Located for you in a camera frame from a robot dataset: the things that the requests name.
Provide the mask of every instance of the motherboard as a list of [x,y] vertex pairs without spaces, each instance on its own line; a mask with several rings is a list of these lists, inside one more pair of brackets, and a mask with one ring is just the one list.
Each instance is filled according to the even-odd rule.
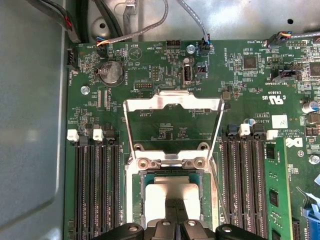
[[[188,198],[200,204],[192,217],[212,230],[231,223],[270,240],[318,239],[320,41],[78,44],[68,67],[64,239],[90,240],[127,222],[145,227],[159,207],[150,204],[151,185],[177,176],[198,194]],[[220,101],[223,115],[205,105],[154,109],[137,101],[173,93],[190,105]],[[221,200],[212,172],[201,167],[141,161],[130,172],[133,147],[205,150],[215,128]]]

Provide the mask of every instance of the chip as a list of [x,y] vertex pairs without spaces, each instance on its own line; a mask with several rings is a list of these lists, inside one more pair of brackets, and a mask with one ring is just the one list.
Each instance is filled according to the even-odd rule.
[[231,100],[231,93],[229,91],[224,91],[222,93],[222,99],[223,100]]
[[272,229],[271,239],[272,240],[281,240],[281,235]]
[[320,61],[310,62],[310,76],[320,77]]
[[272,205],[279,207],[278,193],[272,189],[270,189],[270,191],[269,191],[269,201]]
[[257,59],[255,56],[244,56],[243,57],[243,68],[244,69],[256,69]]
[[267,159],[275,159],[275,146],[274,145],[267,145],[266,146],[266,158]]

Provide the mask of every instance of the green circuit board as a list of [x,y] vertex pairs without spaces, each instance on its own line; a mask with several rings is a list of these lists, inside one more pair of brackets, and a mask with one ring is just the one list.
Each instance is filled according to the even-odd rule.
[[[168,48],[166,41],[119,42],[106,47],[105,57],[97,54],[95,45],[76,45],[73,51],[77,70],[69,72],[67,82],[67,129],[76,130],[80,141],[67,142],[66,147],[64,239],[89,240],[126,222],[125,165],[130,147],[123,102],[149,99],[166,90],[188,90],[197,98],[222,98],[225,102],[213,156],[223,197],[229,201],[227,217],[231,223],[268,239],[275,234],[289,239],[293,231],[291,218],[295,218],[299,220],[301,239],[308,240],[302,209],[310,200],[303,192],[320,196],[320,187],[314,182],[319,169],[309,163],[310,154],[320,154],[320,127],[308,123],[302,105],[320,98],[320,44],[312,39],[290,40],[270,49],[263,43],[254,39],[214,40],[210,53],[202,55],[200,41],[179,41],[178,48],[173,49]],[[195,53],[187,53],[189,45],[195,46]],[[187,84],[182,80],[186,58],[192,70]],[[97,69],[108,61],[119,62],[123,67],[123,82],[117,86],[105,85],[97,76]],[[276,78],[287,69],[299,74]],[[88,94],[81,93],[83,86],[89,87]],[[202,142],[209,144],[217,113],[167,105],[163,110],[130,112],[128,117],[134,144],[143,145],[145,150],[177,153],[196,150]],[[230,126],[239,130],[245,119],[254,119],[256,126],[263,127],[263,137],[230,139]],[[97,144],[92,140],[94,128],[103,129],[104,135],[112,133],[114,140]],[[268,130],[278,130],[277,140],[266,140]],[[270,145],[274,146],[274,159],[279,159],[279,164],[268,155]],[[230,160],[233,157],[250,162],[238,166]],[[234,171],[230,171],[229,165],[224,167],[228,162]],[[231,173],[236,176],[237,169],[240,179],[246,176],[245,182],[258,186],[260,192],[251,192],[248,186],[239,199],[229,196],[229,190],[237,189],[226,190],[225,180]],[[206,173],[204,176],[202,187],[208,189],[212,178]],[[137,175],[132,181],[132,219],[141,224],[141,180]],[[235,177],[228,181],[242,184]],[[206,194],[209,195],[203,198],[202,219],[214,229],[225,221],[225,216],[213,201],[217,201],[216,192]],[[240,215],[234,211],[234,206],[238,209],[238,200],[243,209]],[[251,218],[265,218],[265,228],[259,229],[257,220],[257,228],[252,228]]]

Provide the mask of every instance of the wire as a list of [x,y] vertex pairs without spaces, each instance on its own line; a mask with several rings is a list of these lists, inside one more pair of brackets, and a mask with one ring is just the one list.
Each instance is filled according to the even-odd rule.
[[135,36],[139,36],[141,34],[144,34],[158,26],[160,26],[161,24],[164,23],[164,21],[166,20],[167,16],[168,16],[168,12],[169,12],[169,5],[168,5],[168,0],[163,0],[164,2],[164,14],[161,18],[160,21],[154,23],[154,24],[151,24],[149,26],[146,26],[145,28],[139,30],[139,31],[136,31],[136,32],[133,32],[131,34],[128,34],[128,35],[125,35],[125,36],[121,36],[121,37],[117,37],[117,38],[113,38],[113,39],[109,39],[109,40],[104,40],[102,42],[100,42],[99,44],[97,44],[97,47],[102,45],[102,44],[113,44],[113,43],[116,43],[116,42],[120,42],[120,41],[124,41],[124,40],[127,40],[127,39],[132,39],[133,37]]
[[99,12],[101,13],[103,19],[105,20],[112,38],[118,38],[123,36],[121,27],[112,13],[110,8],[105,4],[103,0],[93,0],[95,5],[97,6]]
[[131,18],[130,16],[133,15],[135,7],[133,6],[126,6],[123,12],[123,31],[124,35],[131,34]]
[[299,34],[292,34],[292,39],[303,39],[303,38],[312,38],[312,37],[319,37],[320,31],[315,32],[306,32],[306,33],[299,33]]
[[288,37],[288,38],[290,38],[291,35],[292,35],[291,32],[288,32],[288,33],[280,32],[280,34],[281,34],[282,36]]
[[78,23],[79,34],[83,43],[89,43],[88,8],[89,0],[76,1],[76,20]]
[[30,5],[55,20],[67,31],[73,43],[81,43],[76,26],[73,24],[71,15],[62,6],[51,0],[26,0]]
[[195,13],[195,11],[184,1],[184,0],[177,0],[177,2],[184,8],[184,10],[195,20],[198,26],[202,29],[203,32],[203,39],[206,43],[210,43],[208,40],[208,33],[207,30],[201,21],[200,17]]

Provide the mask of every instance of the white connector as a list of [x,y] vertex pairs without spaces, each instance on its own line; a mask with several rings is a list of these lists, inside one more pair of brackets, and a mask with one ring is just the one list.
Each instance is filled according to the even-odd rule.
[[68,139],[71,142],[78,142],[79,141],[78,131],[76,129],[68,129],[66,139]]
[[93,129],[93,140],[102,142],[104,139],[104,132],[102,129]]
[[250,134],[250,124],[242,123],[240,124],[240,129],[238,131],[240,137],[246,136]]
[[278,137],[278,133],[279,133],[279,130],[275,130],[275,129],[268,130],[266,131],[266,139],[273,140]]

